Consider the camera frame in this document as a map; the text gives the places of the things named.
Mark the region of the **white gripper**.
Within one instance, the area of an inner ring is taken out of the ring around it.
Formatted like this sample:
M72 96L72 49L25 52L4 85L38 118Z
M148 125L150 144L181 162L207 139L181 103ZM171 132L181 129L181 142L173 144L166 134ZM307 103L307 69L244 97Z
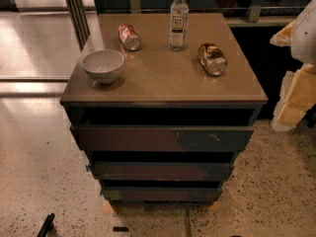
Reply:
M288 23L274 34L270 44L291 45L291 56L304 62L297 71L285 72L274 110L273 130L288 132L296 128L316 104L316 0L309 2L295 23Z

